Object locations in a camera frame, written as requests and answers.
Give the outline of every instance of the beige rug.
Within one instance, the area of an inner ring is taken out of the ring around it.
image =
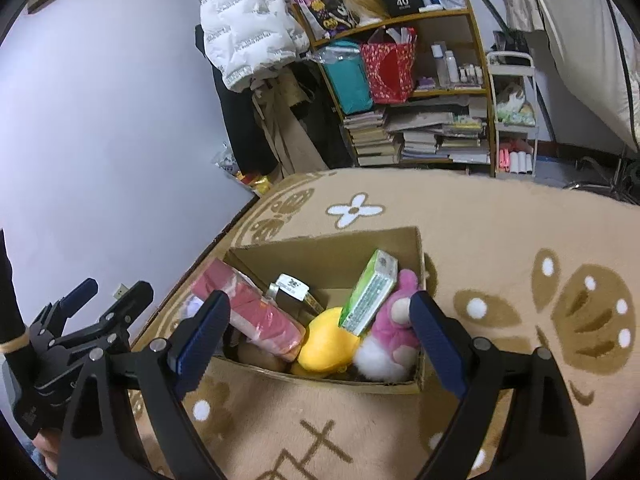
[[[363,196],[362,206],[377,207],[358,206]],[[343,215],[327,212],[335,205],[344,206],[332,209]],[[634,351],[640,208],[607,198],[445,171],[295,175],[238,222],[170,298],[137,348],[171,333],[190,284],[231,244],[407,225],[420,228],[428,288],[447,315],[500,348],[528,352],[543,344],[552,350],[593,476],[640,412],[640,355]],[[153,466],[169,474],[140,394],[132,401]],[[404,480],[424,465],[456,399],[435,378],[419,395],[356,394],[286,383],[213,360],[185,407],[229,479]],[[507,409],[505,396],[472,476],[491,463]]]

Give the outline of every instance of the floor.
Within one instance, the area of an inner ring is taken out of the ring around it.
[[[613,170],[609,168],[604,168],[604,170],[607,175],[613,176]],[[585,166],[579,171],[575,169],[574,163],[567,160],[548,156],[538,157],[534,182],[545,186],[564,187],[575,180],[602,182],[602,178],[590,166]]]

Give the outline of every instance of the person's hand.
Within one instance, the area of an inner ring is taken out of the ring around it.
[[[58,474],[58,453],[60,452],[60,432],[58,430],[42,430],[33,439],[33,445],[42,453],[47,469]]]

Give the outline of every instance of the teal bag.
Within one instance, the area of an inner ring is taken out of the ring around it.
[[[334,41],[332,44],[358,47],[357,43],[347,40]],[[360,56],[326,64],[324,68],[334,86],[340,108],[345,114],[371,110],[373,99],[371,99],[367,75],[364,72],[364,62]]]

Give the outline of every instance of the power outlet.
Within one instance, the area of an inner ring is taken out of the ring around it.
[[[121,297],[123,297],[123,296],[124,296],[125,292],[127,292],[128,290],[129,290],[129,287],[128,287],[128,286],[125,286],[125,285],[123,285],[123,284],[121,283],[121,284],[120,284],[120,286],[118,287],[118,290],[116,290],[116,291],[113,293],[113,297],[114,297],[116,300],[119,300]]]

